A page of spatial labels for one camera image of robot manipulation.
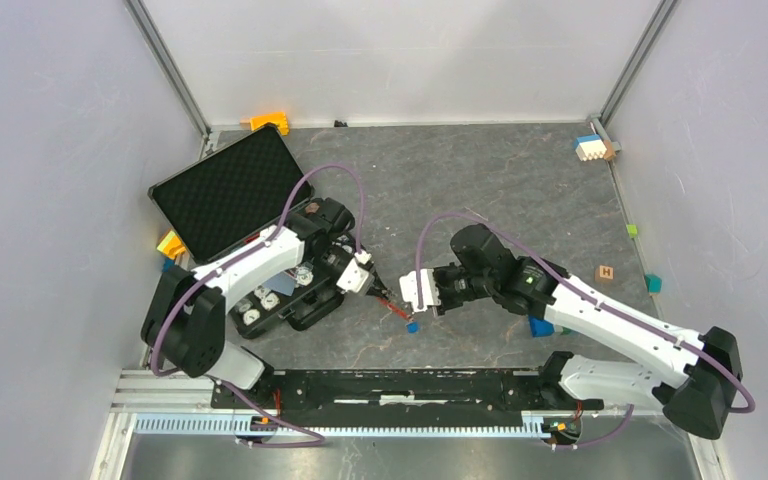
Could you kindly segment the keyring with blue red tags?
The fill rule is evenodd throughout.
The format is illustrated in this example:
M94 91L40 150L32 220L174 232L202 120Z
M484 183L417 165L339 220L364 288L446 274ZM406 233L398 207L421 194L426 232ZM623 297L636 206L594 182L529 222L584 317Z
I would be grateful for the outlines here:
M387 298L379 298L379 302L390 312L396 314L405 321L405 327L409 334L416 334L420 331L420 326L414 317L396 302Z

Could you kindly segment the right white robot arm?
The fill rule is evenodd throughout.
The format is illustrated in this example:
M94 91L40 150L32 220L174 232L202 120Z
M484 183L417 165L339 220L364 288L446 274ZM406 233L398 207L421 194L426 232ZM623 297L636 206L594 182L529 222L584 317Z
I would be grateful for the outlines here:
M737 338L712 327L701 333L661 321L601 294L530 249L514 255L485 224L459 230L450 241L454 263L409 274L415 311L442 315L489 298L504 310L535 316L581 333L625 356L623 362L556 353L537 382L540 400L562 408L573 399L660 407L675 426L719 439L732 414L754 410L748 397Z

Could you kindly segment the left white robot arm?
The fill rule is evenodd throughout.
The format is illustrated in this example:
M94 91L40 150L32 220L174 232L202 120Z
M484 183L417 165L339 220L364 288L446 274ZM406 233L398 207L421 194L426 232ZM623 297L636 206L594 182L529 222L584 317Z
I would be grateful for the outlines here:
M211 264L161 275L141 328L158 364L170 362L191 378L236 386L250 407L274 394L271 368L227 339L233 325L252 340L287 322L304 331L342 305L348 294L384 303L393 293L352 231L356 219L342 203L314 198L244 246Z

